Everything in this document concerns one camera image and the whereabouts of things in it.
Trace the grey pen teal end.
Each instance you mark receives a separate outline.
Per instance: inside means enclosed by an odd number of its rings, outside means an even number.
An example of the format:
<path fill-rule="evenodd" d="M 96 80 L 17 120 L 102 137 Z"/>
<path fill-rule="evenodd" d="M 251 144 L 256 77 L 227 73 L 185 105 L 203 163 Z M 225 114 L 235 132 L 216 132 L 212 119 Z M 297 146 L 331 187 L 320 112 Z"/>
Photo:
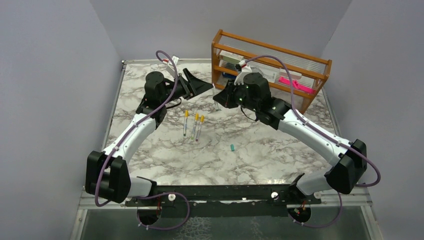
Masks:
<path fill-rule="evenodd" d="M 190 138 L 192 140 L 194 140 L 196 138 L 198 123 L 199 123 L 199 114 L 196 113 L 195 116 L 194 116 L 193 127 L 192 127 L 192 131 L 191 131 L 191 135 L 190 135 Z"/>

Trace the grey pen purple end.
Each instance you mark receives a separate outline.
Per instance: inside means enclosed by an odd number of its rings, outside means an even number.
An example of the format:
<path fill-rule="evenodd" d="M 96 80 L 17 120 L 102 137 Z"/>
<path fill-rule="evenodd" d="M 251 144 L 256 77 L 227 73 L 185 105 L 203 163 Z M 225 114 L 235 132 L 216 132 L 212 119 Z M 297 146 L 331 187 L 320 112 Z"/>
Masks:
<path fill-rule="evenodd" d="M 200 135 L 201 135 L 201 130 L 202 130 L 202 126 L 203 126 L 203 122 L 204 122 L 204 115 L 201 115 L 200 117 L 200 121 L 199 121 L 199 125 L 198 125 L 198 129 L 197 129 L 197 133 L 196 133 L 196 137 L 195 137 L 195 141 L 198 142 Z"/>

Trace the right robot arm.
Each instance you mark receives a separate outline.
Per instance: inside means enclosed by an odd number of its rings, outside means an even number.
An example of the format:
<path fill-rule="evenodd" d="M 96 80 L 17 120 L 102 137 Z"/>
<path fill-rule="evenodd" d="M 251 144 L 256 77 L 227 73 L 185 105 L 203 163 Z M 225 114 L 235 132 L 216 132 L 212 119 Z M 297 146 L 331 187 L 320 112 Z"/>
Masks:
<path fill-rule="evenodd" d="M 328 168 L 303 173 L 290 184 L 288 196 L 296 204 L 325 190 L 350 194 L 368 167 L 361 157 L 367 150 L 364 142 L 351 142 L 309 121 L 290 103 L 272 96 L 268 81 L 260 73 L 249 73 L 241 85 L 229 80 L 213 100 L 228 109 L 242 107 L 253 111 L 258 121 L 295 137 L 329 163 Z"/>

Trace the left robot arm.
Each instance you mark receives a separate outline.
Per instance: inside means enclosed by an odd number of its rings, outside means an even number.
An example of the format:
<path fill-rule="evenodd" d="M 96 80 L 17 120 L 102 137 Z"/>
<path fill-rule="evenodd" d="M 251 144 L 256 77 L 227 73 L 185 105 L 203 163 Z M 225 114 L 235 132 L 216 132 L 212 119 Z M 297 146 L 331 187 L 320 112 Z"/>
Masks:
<path fill-rule="evenodd" d="M 166 104 L 183 98 L 189 100 L 213 85 L 195 77 L 188 69 L 174 80 L 159 71 L 145 77 L 145 94 L 135 115 L 124 132 L 102 151 L 92 151 L 86 162 L 85 191 L 97 199 L 121 203 L 126 198 L 138 197 L 144 205 L 157 200 L 156 182 L 144 177 L 130 177 L 128 163 L 143 141 L 162 123 Z"/>

